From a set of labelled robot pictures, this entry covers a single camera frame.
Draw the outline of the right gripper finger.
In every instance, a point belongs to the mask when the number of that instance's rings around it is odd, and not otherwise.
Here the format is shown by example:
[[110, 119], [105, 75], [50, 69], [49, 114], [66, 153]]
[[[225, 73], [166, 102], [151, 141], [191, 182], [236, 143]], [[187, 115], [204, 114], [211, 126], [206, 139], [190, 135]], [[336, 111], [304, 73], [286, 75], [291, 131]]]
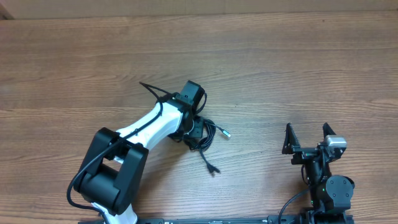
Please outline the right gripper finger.
[[336, 133], [334, 132], [334, 130], [332, 130], [332, 128], [330, 127], [330, 125], [328, 123], [324, 123], [323, 126], [323, 137], [326, 138], [329, 135], [335, 135]]
[[295, 154], [300, 149], [300, 143], [294, 133], [291, 123], [287, 123], [282, 154]]

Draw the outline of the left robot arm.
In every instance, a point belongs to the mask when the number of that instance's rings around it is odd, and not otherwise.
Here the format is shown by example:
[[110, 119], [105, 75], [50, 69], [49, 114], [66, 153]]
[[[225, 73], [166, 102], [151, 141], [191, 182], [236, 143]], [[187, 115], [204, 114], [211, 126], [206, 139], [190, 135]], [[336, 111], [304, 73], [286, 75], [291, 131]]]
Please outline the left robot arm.
[[205, 90], [188, 81], [181, 92], [158, 96], [154, 109], [134, 124], [117, 131], [101, 128], [67, 188], [69, 204], [98, 212], [100, 223], [136, 223], [131, 202], [149, 151], [164, 138], [202, 138], [204, 121], [198, 114], [205, 103]]

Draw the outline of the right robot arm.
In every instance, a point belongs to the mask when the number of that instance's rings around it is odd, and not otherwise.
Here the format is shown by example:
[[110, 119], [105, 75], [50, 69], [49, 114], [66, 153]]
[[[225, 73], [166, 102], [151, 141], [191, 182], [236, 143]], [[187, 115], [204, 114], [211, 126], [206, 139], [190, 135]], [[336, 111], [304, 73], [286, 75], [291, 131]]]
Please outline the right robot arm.
[[[301, 166], [301, 176], [307, 189], [297, 193], [281, 208], [278, 223], [353, 223], [353, 217], [347, 216], [351, 208], [351, 198], [355, 183], [343, 175], [333, 175], [330, 163], [340, 159], [347, 148], [346, 139], [337, 135], [328, 123], [323, 124], [323, 141], [315, 147], [302, 147], [288, 123], [285, 129], [283, 154], [291, 154], [291, 164]], [[299, 197], [310, 194], [311, 207], [289, 218], [283, 212], [289, 204]]]

